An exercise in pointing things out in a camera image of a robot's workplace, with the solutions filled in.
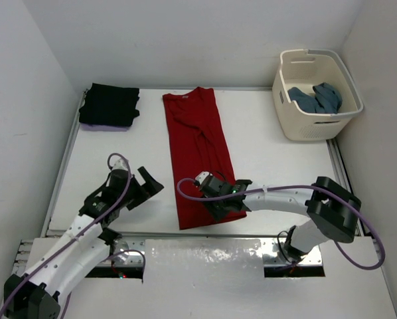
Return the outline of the red garment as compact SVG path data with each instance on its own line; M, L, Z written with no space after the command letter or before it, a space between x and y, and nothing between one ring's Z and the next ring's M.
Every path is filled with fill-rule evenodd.
M181 179L196 177L202 171L221 173L228 182L235 182L214 90L197 87L182 95L165 94L163 104L180 230L245 218L245 211L229 212L215 221L203 203L188 200L177 191Z

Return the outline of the purple t shirt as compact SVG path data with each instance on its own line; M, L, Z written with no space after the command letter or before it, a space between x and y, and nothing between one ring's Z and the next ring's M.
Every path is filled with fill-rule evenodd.
M89 125L89 124L81 124L80 127L84 131L88 131L88 132L126 132L129 130L129 127Z

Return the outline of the black garment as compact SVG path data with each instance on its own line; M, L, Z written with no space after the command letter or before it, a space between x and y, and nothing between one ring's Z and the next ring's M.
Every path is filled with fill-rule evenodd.
M79 122L89 126L129 128L139 117L138 88L93 83L79 109Z

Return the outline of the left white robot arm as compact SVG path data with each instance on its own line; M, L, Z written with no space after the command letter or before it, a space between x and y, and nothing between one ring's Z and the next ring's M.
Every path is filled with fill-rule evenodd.
M60 318L74 287L102 261L114 256L121 234L109 228L122 209L132 210L163 190L144 167L139 183L120 156L108 166L105 182L84 200L65 233L22 275L12 274L3 288L0 318Z

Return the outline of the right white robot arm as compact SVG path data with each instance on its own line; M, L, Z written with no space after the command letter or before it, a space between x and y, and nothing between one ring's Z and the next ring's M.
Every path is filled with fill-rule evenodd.
M231 184L204 171L195 177L195 185L202 193L203 204L215 220L231 212L263 210L295 213L308 217L302 225L293 225L286 231L283 243L278 243L278 255L289 264L299 263L313 247L329 240L351 243L355 238L357 216L352 209L360 209L357 197L328 177L318 177L314 189L280 189L268 191L248 179Z

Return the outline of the white front cover board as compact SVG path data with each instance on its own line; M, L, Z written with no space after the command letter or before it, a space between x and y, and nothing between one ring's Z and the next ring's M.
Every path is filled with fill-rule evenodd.
M381 270L321 246L324 275L267 278L257 240L148 240L143 279L85 278L67 318L394 318Z

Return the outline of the beige laundry basket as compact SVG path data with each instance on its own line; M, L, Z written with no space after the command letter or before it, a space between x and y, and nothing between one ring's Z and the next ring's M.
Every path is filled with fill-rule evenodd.
M285 136L293 141L330 140L364 108L339 55L330 50L283 51L272 86Z

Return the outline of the teal shirt in basket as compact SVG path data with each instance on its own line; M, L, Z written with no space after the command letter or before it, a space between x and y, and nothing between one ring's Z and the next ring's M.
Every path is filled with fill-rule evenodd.
M343 104L340 92L323 82L312 87L314 95L308 95L297 87L289 89L290 100L296 101L299 108L310 114L337 114Z

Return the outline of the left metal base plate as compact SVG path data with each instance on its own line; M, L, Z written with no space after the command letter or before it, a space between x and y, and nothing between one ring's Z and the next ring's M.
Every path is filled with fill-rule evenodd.
M145 240L137 237L117 239L110 260L116 266L143 267L145 265Z

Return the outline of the metal base plate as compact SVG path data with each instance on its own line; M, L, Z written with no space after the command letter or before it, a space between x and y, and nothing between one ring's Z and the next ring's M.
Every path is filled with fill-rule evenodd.
M289 266L293 262L292 257L289 257L287 253L282 254L279 250L278 244L283 246L285 242L284 237L280 237L279 240L277 240L276 237L264 237L260 238L260 242L260 252L262 254L262 260L265 267L277 268L281 266ZM319 246L312 248L307 255L301 257L301 262L297 265L304 267L323 266L323 259Z
M145 265L145 240L137 237L117 239L110 260L116 266L143 267Z

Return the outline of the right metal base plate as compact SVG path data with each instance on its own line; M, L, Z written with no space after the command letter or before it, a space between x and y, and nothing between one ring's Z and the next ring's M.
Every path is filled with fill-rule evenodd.
M292 257L289 257L287 253L282 254L279 250L278 244L283 246L285 242L284 237L280 237L279 240L277 240L276 237L264 237L260 238L260 242L260 252L262 254L262 260L265 267L277 268L281 266L289 266L293 262ZM312 248L307 255L301 257L301 262L297 265L304 267L323 266L323 259L319 246Z

